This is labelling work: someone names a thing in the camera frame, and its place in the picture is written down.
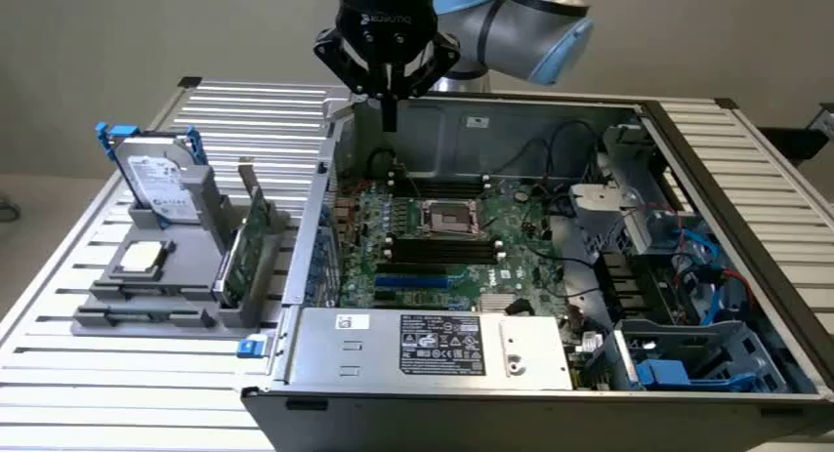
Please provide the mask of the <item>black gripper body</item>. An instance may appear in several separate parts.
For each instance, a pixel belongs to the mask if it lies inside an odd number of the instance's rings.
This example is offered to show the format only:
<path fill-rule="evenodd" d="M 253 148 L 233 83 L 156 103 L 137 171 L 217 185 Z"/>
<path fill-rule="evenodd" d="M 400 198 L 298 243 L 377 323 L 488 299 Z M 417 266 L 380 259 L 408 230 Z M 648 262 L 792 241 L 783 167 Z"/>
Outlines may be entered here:
<path fill-rule="evenodd" d="M 437 27 L 432 0 L 338 0 L 336 28 L 368 66 L 409 63 Z"/>

